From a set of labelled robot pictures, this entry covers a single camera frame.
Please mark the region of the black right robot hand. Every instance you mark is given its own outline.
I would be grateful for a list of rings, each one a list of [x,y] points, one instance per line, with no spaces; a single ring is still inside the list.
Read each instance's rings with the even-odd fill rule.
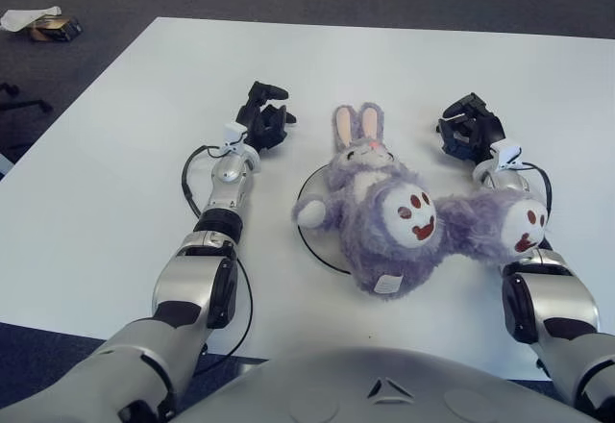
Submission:
[[[438,119],[445,154],[479,164],[492,158],[491,145],[505,138],[500,119],[474,92],[452,103]]]

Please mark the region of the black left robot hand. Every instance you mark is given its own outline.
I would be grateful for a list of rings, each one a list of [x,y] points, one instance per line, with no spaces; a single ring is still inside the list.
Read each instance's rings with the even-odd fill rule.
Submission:
[[[270,101],[285,101],[288,92],[281,88],[254,81],[246,103],[240,108],[235,121],[245,127],[244,142],[258,153],[281,144],[287,136],[285,127],[297,123],[295,115],[286,105],[275,107]]]

